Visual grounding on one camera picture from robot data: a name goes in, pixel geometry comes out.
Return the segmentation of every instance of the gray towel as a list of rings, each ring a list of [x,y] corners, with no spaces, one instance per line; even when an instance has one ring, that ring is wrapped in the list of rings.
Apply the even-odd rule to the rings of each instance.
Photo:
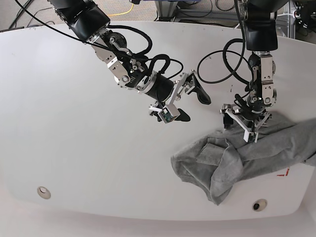
[[[243,140],[240,126],[211,133],[171,158],[174,172],[219,205],[240,180],[300,162],[316,166],[316,119],[295,124],[274,113],[259,132],[258,142],[251,144]]]

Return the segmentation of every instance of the floor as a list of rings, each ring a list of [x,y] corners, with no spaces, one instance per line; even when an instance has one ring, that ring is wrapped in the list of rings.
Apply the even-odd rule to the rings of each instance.
[[[19,0],[21,4],[24,4],[27,0]],[[126,12],[130,10],[131,3],[129,0],[95,0],[99,7],[108,15]],[[228,9],[232,7],[234,0],[218,0],[218,5],[222,9]],[[212,0],[213,9],[217,9],[215,6],[215,0]],[[46,0],[34,0],[28,10],[31,13],[36,13],[38,10],[51,7],[51,4]],[[211,4],[209,0],[201,0],[200,3],[190,6],[193,9],[209,10]],[[0,0],[0,30],[5,30],[9,27],[13,19],[15,18],[20,7],[14,0]],[[152,0],[144,0],[139,5],[135,5],[130,13],[118,16],[111,16],[112,21],[154,21],[157,16],[156,5]],[[49,22],[48,24],[61,24],[61,19],[55,14],[52,9],[46,9],[36,14],[36,17],[43,22]],[[24,13],[17,23],[17,27],[26,27],[27,25],[39,25],[35,20],[31,21],[31,16]],[[297,39],[312,42],[316,44],[316,34],[314,32],[308,33],[302,30],[301,34],[297,34]]]

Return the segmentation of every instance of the screw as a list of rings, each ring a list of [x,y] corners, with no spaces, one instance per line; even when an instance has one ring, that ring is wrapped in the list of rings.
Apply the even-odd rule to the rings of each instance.
[[[124,83],[128,83],[128,82],[129,82],[129,77],[128,77],[128,76],[123,76],[123,77],[122,77],[122,81],[123,81]]]

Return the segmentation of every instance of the yellow cable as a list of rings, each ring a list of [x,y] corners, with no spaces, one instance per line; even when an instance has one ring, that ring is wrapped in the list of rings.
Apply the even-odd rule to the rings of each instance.
[[[118,14],[112,14],[112,15],[108,15],[108,16],[120,16],[120,15],[128,14],[128,13],[130,13],[133,10],[133,7],[134,7],[134,4],[132,4],[132,7],[127,12],[122,12],[122,13],[118,13]]]

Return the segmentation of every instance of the white tabletop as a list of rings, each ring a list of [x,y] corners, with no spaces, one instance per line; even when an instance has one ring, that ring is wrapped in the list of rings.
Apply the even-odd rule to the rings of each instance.
[[[150,57],[166,53],[196,69],[209,52],[223,49],[240,30],[161,22],[120,22],[153,40]],[[66,25],[56,26],[71,34]],[[134,52],[146,41],[122,31]],[[240,45],[232,49],[240,51]],[[170,157],[186,144],[222,128],[219,109],[243,84],[231,78],[202,84],[212,105],[183,96],[177,106],[190,123],[165,125],[148,116],[153,99],[120,89],[94,50],[45,27],[0,33],[0,157],[5,183],[18,199],[108,216],[158,220],[227,220],[286,215],[300,205],[313,168],[306,165],[237,183],[216,206],[202,190],[182,183]],[[278,92],[274,110],[294,121],[316,116],[313,44],[279,38],[273,52]],[[233,62],[237,57],[229,58]],[[171,64],[166,75],[178,70]],[[205,79],[227,75],[222,56],[201,69]],[[243,63],[241,76],[250,79]],[[44,200],[37,187],[51,192]],[[268,207],[252,210],[264,198]]]

